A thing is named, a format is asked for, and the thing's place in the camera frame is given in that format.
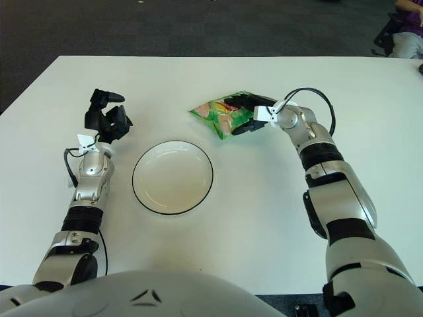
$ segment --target person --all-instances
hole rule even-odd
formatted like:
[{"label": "person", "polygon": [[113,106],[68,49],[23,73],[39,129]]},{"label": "person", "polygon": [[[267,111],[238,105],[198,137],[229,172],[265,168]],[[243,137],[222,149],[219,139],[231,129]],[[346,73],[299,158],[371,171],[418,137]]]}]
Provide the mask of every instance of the person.
[{"label": "person", "polygon": [[391,57],[423,59],[423,0],[397,0],[395,6],[407,14],[400,32],[393,34]]}]

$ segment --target plate rim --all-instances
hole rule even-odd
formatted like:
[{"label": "plate rim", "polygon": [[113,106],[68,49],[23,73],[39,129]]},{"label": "plate rim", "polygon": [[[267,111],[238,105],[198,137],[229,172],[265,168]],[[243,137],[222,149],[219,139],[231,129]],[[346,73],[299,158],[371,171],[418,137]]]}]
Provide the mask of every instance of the plate rim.
[{"label": "plate rim", "polygon": [[[195,204],[194,206],[192,206],[191,208],[189,208],[189,209],[187,209],[187,210],[184,210],[184,211],[181,211],[181,212],[179,212],[179,213],[161,213],[161,212],[159,212],[159,211],[156,211],[156,210],[152,210],[151,208],[149,208],[148,206],[146,206],[146,205],[144,205],[144,203],[140,200],[140,198],[138,198],[138,196],[137,196],[137,193],[135,192],[135,188],[134,188],[134,174],[135,174],[135,169],[137,168],[137,166],[138,166],[138,163],[140,162],[140,160],[144,157],[144,155],[146,155],[151,149],[154,149],[155,147],[157,147],[157,146],[159,146],[159,145],[161,145],[161,144],[163,144],[163,143],[168,143],[168,142],[183,142],[183,143],[189,143],[189,144],[191,144],[191,145],[193,145],[193,146],[195,146],[195,147],[197,147],[201,152],[203,152],[204,153],[204,155],[207,157],[207,159],[209,160],[209,163],[210,163],[210,167],[211,167],[211,182],[210,182],[210,186],[209,186],[209,189],[207,190],[207,193],[204,195],[204,197],[197,203],[197,204]],[[187,212],[189,212],[190,210],[192,210],[193,208],[195,208],[195,207],[197,207],[199,204],[201,204],[202,202],[203,202],[203,200],[205,200],[205,198],[208,196],[208,194],[210,193],[210,190],[211,190],[211,188],[212,188],[212,185],[213,185],[213,181],[214,181],[214,170],[213,170],[213,164],[212,164],[212,161],[210,160],[210,157],[207,155],[207,153],[206,152],[204,152],[204,150],[201,148],[201,147],[199,147],[198,145],[196,145],[196,144],[193,144],[192,142],[189,142],[189,141],[183,141],[183,140],[168,140],[168,141],[163,141],[163,142],[160,142],[160,143],[158,143],[158,144],[156,144],[156,145],[154,145],[154,146],[152,146],[152,147],[150,147],[148,150],[146,150],[146,152],[144,152],[140,157],[139,157],[139,159],[137,160],[137,162],[136,162],[136,164],[135,164],[135,166],[134,166],[134,170],[132,171],[132,191],[133,191],[133,193],[134,193],[134,195],[135,195],[135,198],[145,207],[145,208],[147,208],[148,210],[150,210],[150,211],[152,211],[152,212],[154,212],[154,213],[156,213],[156,214],[159,214],[159,215],[164,215],[164,216],[176,216],[176,215],[181,215],[181,214],[183,214],[183,213],[187,213]]]}]

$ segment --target white plate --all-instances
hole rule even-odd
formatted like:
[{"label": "white plate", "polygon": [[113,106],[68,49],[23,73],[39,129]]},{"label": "white plate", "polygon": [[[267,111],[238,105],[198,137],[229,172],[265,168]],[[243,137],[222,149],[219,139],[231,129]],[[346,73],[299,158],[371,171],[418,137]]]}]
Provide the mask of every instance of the white plate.
[{"label": "white plate", "polygon": [[208,156],[194,144],[169,141],[149,149],[138,160],[132,187],[140,203],[164,215],[194,208],[207,196],[213,182]]}]

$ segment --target snack bag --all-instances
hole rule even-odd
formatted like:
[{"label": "snack bag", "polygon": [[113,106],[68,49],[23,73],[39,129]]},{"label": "snack bag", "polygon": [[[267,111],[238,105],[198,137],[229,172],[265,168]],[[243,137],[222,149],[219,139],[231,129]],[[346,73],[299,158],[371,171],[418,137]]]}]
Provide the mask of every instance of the snack bag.
[{"label": "snack bag", "polygon": [[230,106],[225,99],[241,94],[251,94],[247,91],[240,91],[229,96],[215,99],[193,109],[190,113],[201,122],[208,125],[217,133],[221,140],[232,136],[232,131],[240,125],[247,123],[253,116],[253,112],[245,108]]}]

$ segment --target purple shirt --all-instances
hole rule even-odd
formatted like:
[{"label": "purple shirt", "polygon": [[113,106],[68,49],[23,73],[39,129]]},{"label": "purple shirt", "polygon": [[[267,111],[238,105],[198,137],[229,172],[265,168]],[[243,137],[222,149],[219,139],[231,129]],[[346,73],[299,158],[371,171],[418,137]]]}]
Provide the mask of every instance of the purple shirt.
[{"label": "purple shirt", "polygon": [[[423,0],[411,0],[412,2],[423,5]],[[420,27],[420,16],[417,12],[409,12],[405,16],[404,25],[401,32],[412,32],[417,35],[423,36],[423,28]]]}]

